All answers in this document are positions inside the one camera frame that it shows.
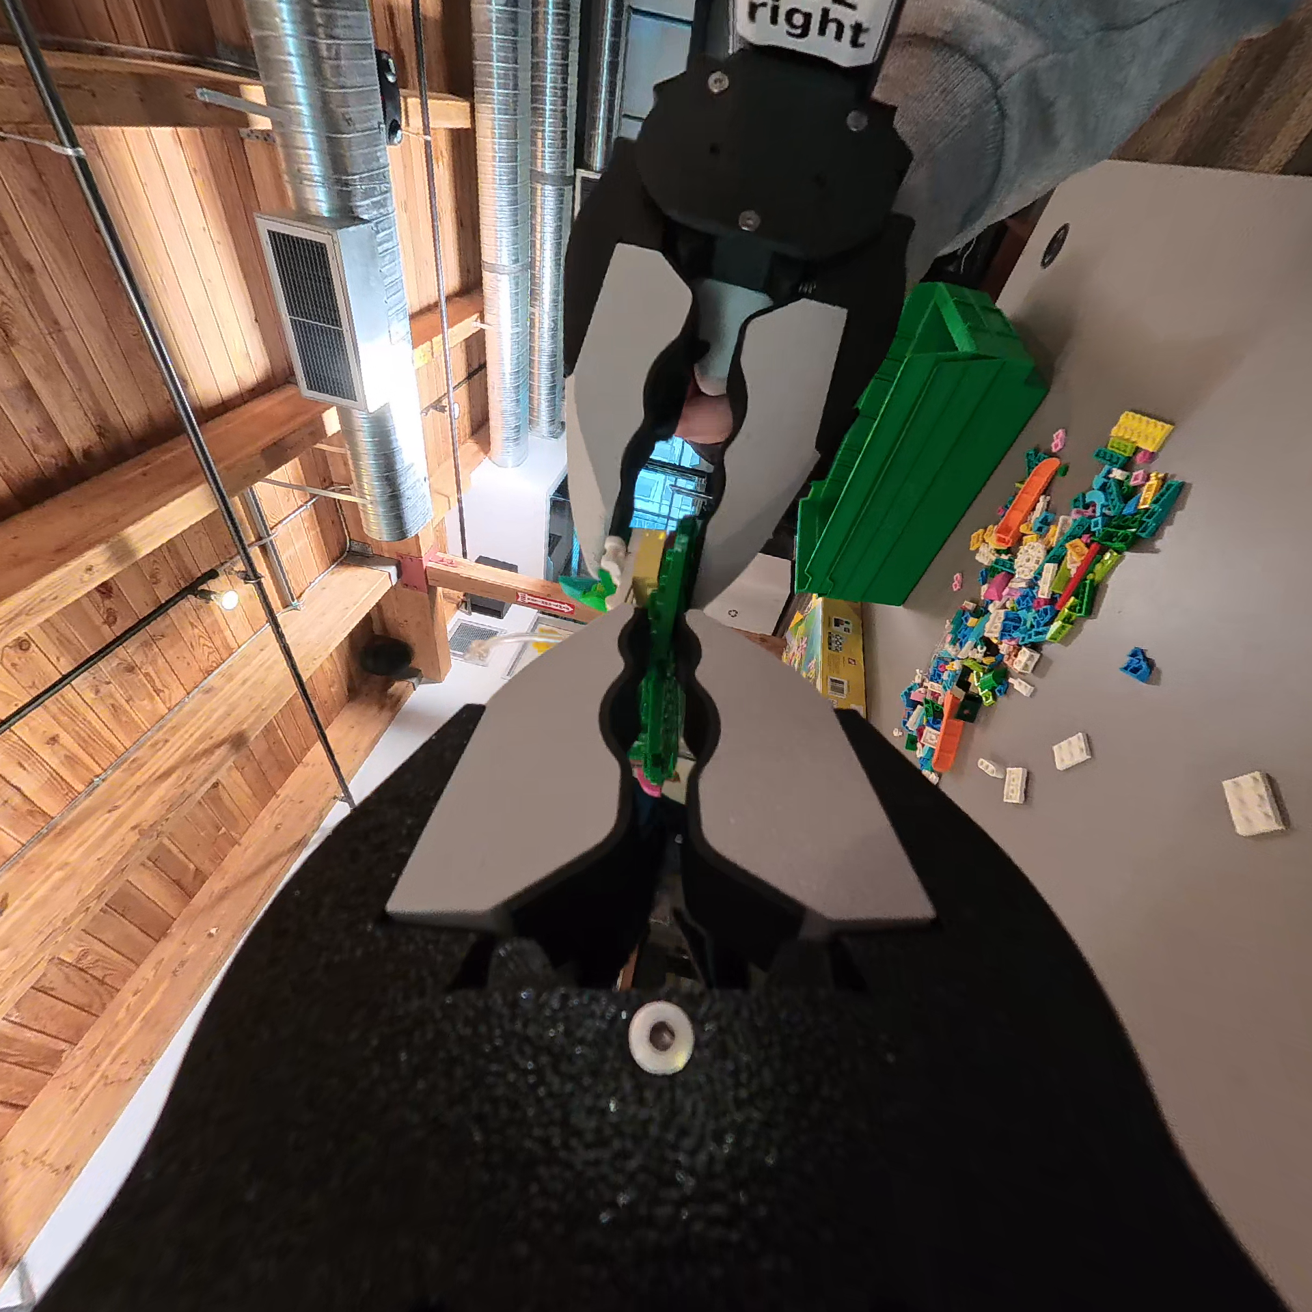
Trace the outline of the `yellow lego box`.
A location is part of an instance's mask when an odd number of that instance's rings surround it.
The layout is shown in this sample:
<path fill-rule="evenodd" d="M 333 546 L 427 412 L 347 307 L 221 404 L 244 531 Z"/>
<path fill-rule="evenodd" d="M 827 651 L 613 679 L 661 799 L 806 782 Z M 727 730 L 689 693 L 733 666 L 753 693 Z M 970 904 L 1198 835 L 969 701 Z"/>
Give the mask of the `yellow lego box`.
<path fill-rule="evenodd" d="M 859 602 L 806 595 L 784 632 L 783 660 L 838 710 L 866 713 Z"/>

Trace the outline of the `white recycling bin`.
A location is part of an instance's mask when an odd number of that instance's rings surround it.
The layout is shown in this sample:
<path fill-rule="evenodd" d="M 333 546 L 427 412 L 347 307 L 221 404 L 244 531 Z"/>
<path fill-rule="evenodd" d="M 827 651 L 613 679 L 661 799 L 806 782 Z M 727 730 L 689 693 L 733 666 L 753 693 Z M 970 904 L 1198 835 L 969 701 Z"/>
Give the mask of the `white recycling bin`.
<path fill-rule="evenodd" d="M 794 598 L 794 562 L 761 551 L 705 610 L 733 629 L 774 635 Z"/>

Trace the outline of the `silver ventilation duct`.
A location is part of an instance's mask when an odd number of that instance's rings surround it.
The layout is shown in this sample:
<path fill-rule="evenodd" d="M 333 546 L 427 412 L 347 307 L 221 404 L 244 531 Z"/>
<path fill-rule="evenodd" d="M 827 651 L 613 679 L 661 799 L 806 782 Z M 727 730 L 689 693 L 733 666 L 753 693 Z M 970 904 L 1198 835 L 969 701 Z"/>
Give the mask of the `silver ventilation duct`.
<path fill-rule="evenodd" d="M 575 199 L 581 1 L 531 4 L 530 432 L 564 429 L 564 262 Z"/>
<path fill-rule="evenodd" d="M 531 295 L 531 4 L 471 3 L 489 459 L 527 456 Z"/>

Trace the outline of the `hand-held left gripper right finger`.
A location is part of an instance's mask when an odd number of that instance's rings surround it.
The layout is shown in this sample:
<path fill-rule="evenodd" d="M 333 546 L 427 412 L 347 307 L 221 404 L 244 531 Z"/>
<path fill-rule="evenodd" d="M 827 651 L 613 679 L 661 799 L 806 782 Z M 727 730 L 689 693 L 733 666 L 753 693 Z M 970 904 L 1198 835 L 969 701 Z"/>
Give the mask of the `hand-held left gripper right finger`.
<path fill-rule="evenodd" d="M 694 923 L 763 971 L 795 943 L 933 924 L 841 713 L 705 610 L 683 623 L 694 755 L 683 898 Z"/>

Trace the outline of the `large glass window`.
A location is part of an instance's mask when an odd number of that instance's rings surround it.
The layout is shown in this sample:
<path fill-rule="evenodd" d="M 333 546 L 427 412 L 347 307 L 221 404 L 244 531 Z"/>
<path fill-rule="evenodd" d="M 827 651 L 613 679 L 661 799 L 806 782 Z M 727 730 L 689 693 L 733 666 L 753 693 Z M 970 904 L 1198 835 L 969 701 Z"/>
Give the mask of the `large glass window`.
<path fill-rule="evenodd" d="M 630 526 L 674 532 L 683 520 L 703 520 L 711 501 L 711 470 L 650 460 L 635 482 Z"/>

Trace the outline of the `person's right forearm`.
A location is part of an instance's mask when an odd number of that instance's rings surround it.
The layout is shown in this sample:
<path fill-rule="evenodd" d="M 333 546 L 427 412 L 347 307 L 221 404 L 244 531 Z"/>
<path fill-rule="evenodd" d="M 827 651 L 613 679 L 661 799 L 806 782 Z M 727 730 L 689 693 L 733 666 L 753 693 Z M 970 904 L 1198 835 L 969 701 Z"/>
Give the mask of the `person's right forearm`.
<path fill-rule="evenodd" d="M 1294 1 L 911 1 L 875 98 L 913 163 L 908 282 L 1111 156 L 1153 110 Z"/>

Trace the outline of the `green lego flower model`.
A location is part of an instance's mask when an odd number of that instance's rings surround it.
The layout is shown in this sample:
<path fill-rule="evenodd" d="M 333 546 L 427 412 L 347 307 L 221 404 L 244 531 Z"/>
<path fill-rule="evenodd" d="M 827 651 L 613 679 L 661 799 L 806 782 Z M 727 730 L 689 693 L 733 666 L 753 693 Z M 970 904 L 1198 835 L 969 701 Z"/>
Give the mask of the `green lego flower model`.
<path fill-rule="evenodd" d="M 685 688 L 678 679 L 677 630 L 691 604 L 702 529 L 702 520 L 688 515 L 666 534 L 633 529 L 630 537 L 610 535 L 595 576 L 560 577 L 566 595 L 585 607 L 608 612 L 633 598 L 647 615 L 638 730 L 628 757 L 652 796 L 660 796 L 678 774 Z"/>

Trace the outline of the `nested green plastic bins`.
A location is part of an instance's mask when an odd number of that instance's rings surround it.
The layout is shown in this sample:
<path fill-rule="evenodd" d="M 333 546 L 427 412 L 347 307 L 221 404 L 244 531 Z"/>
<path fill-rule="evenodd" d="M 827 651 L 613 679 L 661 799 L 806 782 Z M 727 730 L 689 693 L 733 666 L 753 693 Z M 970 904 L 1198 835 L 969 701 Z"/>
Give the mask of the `nested green plastic bins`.
<path fill-rule="evenodd" d="M 913 287 L 828 474 L 799 502 L 794 591 L 905 602 L 1047 391 L 986 292 Z"/>

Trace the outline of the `large duct with vent grille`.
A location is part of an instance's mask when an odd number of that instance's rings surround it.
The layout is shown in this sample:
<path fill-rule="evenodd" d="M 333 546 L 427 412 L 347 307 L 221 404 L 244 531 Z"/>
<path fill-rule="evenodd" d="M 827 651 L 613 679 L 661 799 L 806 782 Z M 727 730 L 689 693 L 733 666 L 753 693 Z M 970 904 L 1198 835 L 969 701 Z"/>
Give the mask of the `large duct with vent grille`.
<path fill-rule="evenodd" d="M 433 491 L 366 1 L 246 1 L 292 201 L 257 215 L 297 384 L 338 406 L 366 532 L 417 535 Z"/>

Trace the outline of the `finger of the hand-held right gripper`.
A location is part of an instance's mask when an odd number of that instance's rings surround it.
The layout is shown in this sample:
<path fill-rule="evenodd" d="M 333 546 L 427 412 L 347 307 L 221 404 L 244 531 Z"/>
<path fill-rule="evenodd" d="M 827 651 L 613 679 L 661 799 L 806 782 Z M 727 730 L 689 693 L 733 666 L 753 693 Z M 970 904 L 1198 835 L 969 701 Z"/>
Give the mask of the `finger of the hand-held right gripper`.
<path fill-rule="evenodd" d="M 744 573 L 816 466 L 847 318 L 844 306 L 795 299 L 744 324 L 728 377 L 736 431 L 702 538 L 699 596 Z"/>
<path fill-rule="evenodd" d="M 695 288 L 667 254 L 619 243 L 602 279 L 566 381 L 569 493 L 581 560 L 599 563 L 605 538 L 627 527 L 631 482 L 655 443 L 691 435 L 685 409 L 700 395 L 706 352 Z"/>

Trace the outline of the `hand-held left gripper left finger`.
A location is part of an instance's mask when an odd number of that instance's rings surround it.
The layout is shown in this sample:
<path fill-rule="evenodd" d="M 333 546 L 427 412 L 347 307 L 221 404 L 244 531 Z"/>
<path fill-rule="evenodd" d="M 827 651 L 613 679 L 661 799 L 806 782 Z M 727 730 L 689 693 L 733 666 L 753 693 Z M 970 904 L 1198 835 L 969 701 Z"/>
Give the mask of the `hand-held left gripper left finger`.
<path fill-rule="evenodd" d="M 539 943 L 577 974 L 617 974 L 642 937 L 661 849 L 630 746 L 642 610 L 585 624 L 483 707 L 388 899 L 399 921 Z"/>

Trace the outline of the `pile of colourful lego bricks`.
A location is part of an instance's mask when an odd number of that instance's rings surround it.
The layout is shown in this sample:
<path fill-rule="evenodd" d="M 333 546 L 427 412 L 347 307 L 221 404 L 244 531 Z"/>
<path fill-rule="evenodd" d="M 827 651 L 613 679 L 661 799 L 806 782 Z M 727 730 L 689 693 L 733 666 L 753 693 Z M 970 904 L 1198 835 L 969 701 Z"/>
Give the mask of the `pile of colourful lego bricks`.
<path fill-rule="evenodd" d="M 1092 616 L 1116 568 L 1164 531 L 1186 482 L 1159 465 L 1175 424 L 1125 410 L 1092 452 L 1089 485 L 1062 499 L 1067 431 L 1025 452 L 1025 477 L 970 537 L 978 566 L 928 665 L 900 693 L 897 737 L 939 784 L 967 729 L 1009 695 L 1031 696 L 1045 649 Z"/>

